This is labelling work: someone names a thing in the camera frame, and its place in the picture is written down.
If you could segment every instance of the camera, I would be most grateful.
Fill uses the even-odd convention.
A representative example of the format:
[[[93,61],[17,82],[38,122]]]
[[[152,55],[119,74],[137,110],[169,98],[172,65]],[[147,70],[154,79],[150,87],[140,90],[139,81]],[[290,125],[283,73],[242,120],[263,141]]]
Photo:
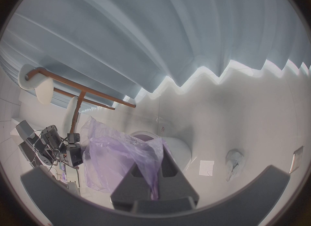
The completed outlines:
[[[68,144],[75,144],[77,142],[80,142],[80,134],[79,133],[67,134],[67,141]]]

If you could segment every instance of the floor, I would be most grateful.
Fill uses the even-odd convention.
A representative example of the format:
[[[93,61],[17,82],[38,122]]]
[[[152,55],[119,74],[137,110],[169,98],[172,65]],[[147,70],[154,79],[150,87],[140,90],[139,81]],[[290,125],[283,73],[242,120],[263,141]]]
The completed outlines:
[[[200,195],[197,207],[203,207],[238,191],[268,165],[288,172],[300,146],[310,151],[310,84],[304,65],[298,69],[288,61],[281,71],[266,61],[258,71],[232,61],[220,78],[200,68],[181,88],[167,78],[153,94],[142,90],[136,108],[85,111],[78,131],[91,115],[128,134],[149,131],[183,140],[192,151],[184,174]],[[244,155],[246,164],[240,177],[227,182],[225,157],[232,149]],[[212,176],[199,175],[201,160],[214,161]],[[84,176],[83,168],[79,173]],[[112,208],[109,194],[87,188],[80,179],[83,197]]]

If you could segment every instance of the curtain fold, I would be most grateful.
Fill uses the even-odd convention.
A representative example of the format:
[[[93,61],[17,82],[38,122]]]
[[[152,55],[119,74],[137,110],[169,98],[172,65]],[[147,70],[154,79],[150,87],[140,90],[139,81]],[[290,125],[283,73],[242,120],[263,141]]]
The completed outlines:
[[[311,45],[287,0],[23,0],[0,57],[13,80],[28,63],[123,99],[153,92],[165,76],[182,86],[201,66],[220,76],[231,59],[254,69],[267,59],[309,68]]]

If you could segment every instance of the purple object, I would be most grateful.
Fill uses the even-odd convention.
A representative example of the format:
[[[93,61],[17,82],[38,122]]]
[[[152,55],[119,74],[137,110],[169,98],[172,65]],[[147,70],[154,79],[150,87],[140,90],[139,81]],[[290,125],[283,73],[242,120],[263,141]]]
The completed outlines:
[[[151,188],[151,199],[158,199],[157,173],[163,159],[162,138],[144,142],[89,117],[81,128],[86,185],[112,193],[136,162]]]

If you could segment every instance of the trash bag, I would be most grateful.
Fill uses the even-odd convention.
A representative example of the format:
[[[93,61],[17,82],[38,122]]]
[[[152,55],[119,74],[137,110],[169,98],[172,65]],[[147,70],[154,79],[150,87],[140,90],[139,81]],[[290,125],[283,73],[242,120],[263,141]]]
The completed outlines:
[[[232,179],[238,177],[242,172],[243,166],[245,165],[245,158],[242,154],[236,151],[230,151],[226,158],[226,180],[232,181]]]
[[[151,188],[151,199],[158,199],[157,173],[163,160],[161,138],[142,141],[89,117],[81,128],[81,149],[86,185],[112,193],[136,162]]]

